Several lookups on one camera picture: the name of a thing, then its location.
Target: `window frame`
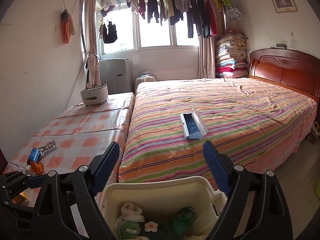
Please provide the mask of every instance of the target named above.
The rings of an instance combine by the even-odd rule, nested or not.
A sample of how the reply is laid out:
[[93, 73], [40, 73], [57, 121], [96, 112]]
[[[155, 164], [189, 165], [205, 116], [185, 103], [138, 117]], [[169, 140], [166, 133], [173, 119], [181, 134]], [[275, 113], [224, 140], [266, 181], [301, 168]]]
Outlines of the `window frame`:
[[[98, 19], [103, 19], [102, 15], [98, 15]], [[151, 46], [151, 47], [142, 47], [140, 39], [140, 14], [132, 12], [132, 26], [133, 26], [133, 49], [119, 50], [114, 52], [104, 53], [103, 49], [103, 40], [99, 39], [99, 55], [100, 57], [108, 54], [115, 54], [121, 52], [130, 52], [130, 51], [146, 51], [146, 50], [157, 50], [157, 49], [198, 49], [199, 46], [189, 46], [189, 45], [177, 45], [177, 36], [176, 36], [176, 25], [169, 24], [169, 36], [170, 36], [170, 45], [167, 46]]]

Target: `plastic tablecloth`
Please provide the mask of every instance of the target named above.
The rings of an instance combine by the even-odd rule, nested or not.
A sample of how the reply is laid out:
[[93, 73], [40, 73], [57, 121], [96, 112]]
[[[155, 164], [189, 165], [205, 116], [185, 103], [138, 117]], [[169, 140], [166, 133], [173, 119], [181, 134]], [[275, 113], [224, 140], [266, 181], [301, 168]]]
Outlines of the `plastic tablecloth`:
[[[134, 107], [133, 93], [109, 95], [101, 105], [85, 106], [79, 102], [67, 108], [28, 140], [9, 161], [4, 173], [22, 170], [32, 148], [44, 146], [55, 140], [57, 149], [41, 159], [44, 172], [56, 170], [59, 174], [72, 172], [88, 165], [96, 155], [101, 155], [112, 141], [120, 146], [120, 157], [107, 185], [118, 182], [119, 165], [128, 136]], [[34, 206], [40, 188], [28, 189], [29, 206]], [[99, 204], [101, 194], [96, 196]]]

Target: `curtain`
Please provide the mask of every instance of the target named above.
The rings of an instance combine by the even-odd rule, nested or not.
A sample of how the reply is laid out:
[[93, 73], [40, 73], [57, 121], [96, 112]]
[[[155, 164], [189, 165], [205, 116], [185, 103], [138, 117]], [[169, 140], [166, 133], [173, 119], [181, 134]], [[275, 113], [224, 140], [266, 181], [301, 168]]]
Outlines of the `curtain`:
[[88, 50], [87, 69], [89, 70], [89, 81], [87, 85], [89, 88], [101, 85], [94, 18], [95, 10], [96, 0], [84, 0], [84, 35]]
[[199, 36], [199, 74], [198, 78], [215, 78], [214, 36]]
[[[212, 4], [213, 10], [215, 10], [217, 18], [217, 31], [218, 35], [221, 36], [225, 33], [225, 21], [223, 10], [221, 9], [218, 12], [215, 9], [215, 5]], [[202, 35], [199, 36], [199, 74], [198, 78], [215, 78], [216, 77], [216, 69], [215, 69], [215, 43], [214, 36], [209, 38], [203, 38]]]

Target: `tile floor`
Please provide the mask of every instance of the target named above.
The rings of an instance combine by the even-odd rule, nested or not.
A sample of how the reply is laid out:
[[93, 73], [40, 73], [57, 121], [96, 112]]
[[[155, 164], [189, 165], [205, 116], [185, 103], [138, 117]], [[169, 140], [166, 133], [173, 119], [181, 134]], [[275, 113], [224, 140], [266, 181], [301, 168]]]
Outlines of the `tile floor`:
[[[295, 239], [320, 206], [320, 200], [314, 192], [320, 179], [320, 139], [315, 145], [304, 139], [298, 152], [291, 154], [274, 172], [289, 207]], [[236, 235], [242, 234], [245, 229], [252, 201], [253, 194], [250, 194]]]

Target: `white bin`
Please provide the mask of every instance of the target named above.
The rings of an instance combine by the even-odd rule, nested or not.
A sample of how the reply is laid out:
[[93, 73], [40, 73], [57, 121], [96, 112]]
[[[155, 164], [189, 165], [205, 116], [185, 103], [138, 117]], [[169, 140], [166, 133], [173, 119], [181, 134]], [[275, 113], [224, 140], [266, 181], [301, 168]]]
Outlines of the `white bin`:
[[201, 236], [208, 235], [218, 219], [213, 204], [222, 211], [226, 201], [226, 195], [214, 191], [207, 179], [193, 176], [162, 182], [111, 184], [104, 189], [99, 208], [118, 237], [114, 223], [126, 202], [142, 208], [146, 220], [166, 220], [175, 216], [180, 208], [192, 206], [196, 211], [195, 220], [186, 236]]

